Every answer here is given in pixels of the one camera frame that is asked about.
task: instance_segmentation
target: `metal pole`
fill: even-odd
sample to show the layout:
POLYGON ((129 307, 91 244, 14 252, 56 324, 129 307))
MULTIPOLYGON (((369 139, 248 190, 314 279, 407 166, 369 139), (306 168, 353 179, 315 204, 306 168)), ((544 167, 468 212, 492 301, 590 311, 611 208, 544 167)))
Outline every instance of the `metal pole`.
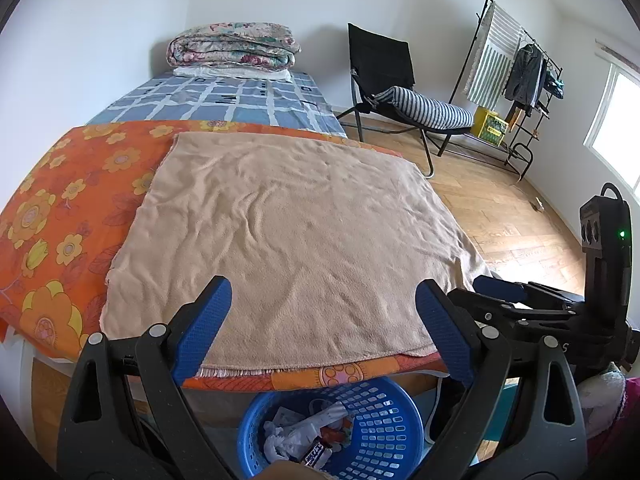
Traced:
POLYGON ((462 81, 462 76, 465 73, 466 64, 469 63, 469 58, 471 57, 471 52, 474 49, 474 45, 476 44, 476 40, 478 39, 478 32, 480 31, 480 25, 482 25, 482 18, 484 18, 484 13, 486 12, 486 8, 489 6, 489 0, 484 0, 484 7, 482 8, 482 14, 478 16, 478 26, 476 27, 476 33, 474 34, 474 40, 471 42, 469 46, 469 52, 466 53, 465 63, 462 66, 462 70, 460 71, 460 75, 458 76, 458 80, 456 81, 456 85, 453 87, 453 92, 451 93, 451 97, 449 98, 449 104, 453 102, 453 98, 456 96, 456 92, 458 91, 458 87, 460 86, 460 81, 462 81))

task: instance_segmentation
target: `beige blanket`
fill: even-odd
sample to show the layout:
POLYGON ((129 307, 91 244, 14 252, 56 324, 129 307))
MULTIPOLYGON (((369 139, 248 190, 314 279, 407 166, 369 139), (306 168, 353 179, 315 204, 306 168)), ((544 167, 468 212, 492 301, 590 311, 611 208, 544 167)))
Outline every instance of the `beige blanket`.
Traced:
POLYGON ((306 368, 434 351, 415 288, 486 264, 415 164, 265 134, 188 132, 108 273, 109 338, 168 322, 216 274, 229 314, 203 367, 306 368))

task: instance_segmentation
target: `blue plastic basket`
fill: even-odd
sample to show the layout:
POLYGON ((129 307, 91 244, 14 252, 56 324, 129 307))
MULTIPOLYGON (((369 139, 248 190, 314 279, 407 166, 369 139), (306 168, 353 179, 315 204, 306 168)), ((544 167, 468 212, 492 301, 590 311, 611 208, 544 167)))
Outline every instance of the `blue plastic basket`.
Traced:
POLYGON ((272 420, 280 406, 306 415, 313 399, 340 400, 354 416, 351 444, 322 468, 331 475, 345 480, 404 480, 419 464, 424 437, 418 409, 400 386, 380 377, 256 396, 238 433, 238 459, 247 478, 269 465, 262 453, 265 421, 272 420))

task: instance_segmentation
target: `clothes rack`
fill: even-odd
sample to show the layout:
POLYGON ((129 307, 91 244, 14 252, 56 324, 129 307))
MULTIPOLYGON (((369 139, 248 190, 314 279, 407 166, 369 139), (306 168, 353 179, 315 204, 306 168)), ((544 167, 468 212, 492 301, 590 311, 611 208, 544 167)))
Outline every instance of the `clothes rack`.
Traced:
MULTIPOLYGON (((476 14, 476 16, 478 17, 478 26, 476 27, 476 32, 474 33, 474 38, 471 41, 471 45, 469 46, 469 50, 466 53, 466 58, 465 58, 465 62, 462 65, 462 69, 460 70, 460 74, 458 75, 458 79, 456 81, 456 84, 453 88, 453 91, 451 93, 451 96, 449 98, 449 103, 451 104, 453 102, 453 99, 456 96, 456 93, 458 92, 458 89, 460 87, 460 82, 462 81, 462 78, 465 74, 465 70, 466 67, 469 63, 469 59, 471 58, 471 54, 473 52, 474 49, 474 45, 476 44, 476 41, 478 40, 478 33, 480 32, 480 27, 482 26, 482 20, 484 19, 484 16, 487 12, 487 9, 489 8, 489 5, 491 3, 495 3, 494 0, 484 0, 484 6, 482 6, 482 13, 481 14, 476 14)), ((562 74, 562 67, 559 66, 552 58, 551 56, 549 56, 549 54, 546 52, 545 49, 543 49, 542 47, 540 47, 540 44, 536 41, 536 39, 527 32, 527 30, 523 27, 522 28, 522 32, 524 34, 525 38, 528 38, 529 41, 527 41, 527 43, 533 43, 539 50, 540 52, 542 52, 543 57, 546 59, 548 64, 551 64, 554 69, 556 70, 556 72, 558 72, 558 77, 560 77, 560 75, 562 74)), ((547 99, 546 99, 546 108, 548 109, 548 106, 551 102, 552 99, 552 95, 550 94, 550 92, 548 92, 547 90, 545 90, 547 92, 547 99)), ((533 139, 539 140, 538 139, 538 128, 540 127, 540 124, 542 124, 543 119, 545 118, 545 115, 542 114, 540 112, 540 110, 538 110, 537 108, 534 108, 535 111, 540 113, 540 118, 538 120, 538 123, 536 124, 536 127, 533 129, 533 131, 528 130, 527 128, 524 127, 524 123, 525 120, 527 119, 527 116, 524 115, 524 117, 519 121, 519 123, 516 124, 517 129, 516 129, 516 133, 514 134, 513 138, 511 139, 511 142, 509 144, 507 144, 506 142, 502 141, 500 143, 499 146, 496 146, 495 144, 491 144, 490 142, 486 142, 485 140, 479 139, 479 137, 473 136, 471 134, 465 134, 465 137, 474 140, 475 142, 479 142, 481 143, 483 146, 487 146, 489 148, 492 148, 493 150, 496 150, 498 152, 500 152, 500 155, 495 156, 495 155, 490 155, 487 152, 483 152, 481 150, 476 150, 475 148, 472 148, 471 146, 467 146, 467 145, 462 145, 459 144, 457 142, 452 142, 450 140, 451 135, 447 135, 445 136, 444 140, 441 140, 440 143, 438 144, 437 139, 435 139, 433 136, 428 136, 428 139, 437 147, 438 149, 438 156, 442 156, 444 152, 448 152, 448 153, 455 153, 457 155, 461 155, 461 156, 466 156, 467 158, 471 158, 473 160, 477 160, 479 162, 484 162, 485 164, 489 164, 491 166, 496 166, 496 167, 504 167, 505 169, 507 169, 508 171, 511 171, 511 173, 515 173, 518 175, 518 181, 521 181, 525 174, 527 173, 527 171, 529 171, 529 168, 531 167, 532 163, 533 163, 533 152, 531 151, 529 145, 531 144, 531 141, 533 139), (529 139, 526 140, 526 142, 519 142, 518 136, 521 132, 525 132, 528 136, 529 139), (476 156, 470 155, 469 153, 463 153, 462 151, 459 150, 451 150, 451 149, 447 149, 448 146, 455 146, 457 147, 459 150, 464 150, 466 152, 474 152, 474 153, 478 153, 480 155, 482 155, 482 158, 478 158, 476 156), (495 161, 491 162, 488 161, 487 159, 493 159, 495 161), (521 162, 524 162, 526 164, 526 166, 524 167, 524 170, 520 171, 519 168, 517 168, 516 166, 514 166, 512 164, 512 161, 516 161, 519 160, 521 162)))

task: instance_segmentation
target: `window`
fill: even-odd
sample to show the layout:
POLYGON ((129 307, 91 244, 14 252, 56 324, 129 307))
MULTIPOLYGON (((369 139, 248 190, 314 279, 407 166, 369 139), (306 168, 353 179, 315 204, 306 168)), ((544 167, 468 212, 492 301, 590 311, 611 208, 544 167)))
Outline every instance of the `window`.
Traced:
POLYGON ((585 145, 640 198, 640 76, 616 64, 585 145))

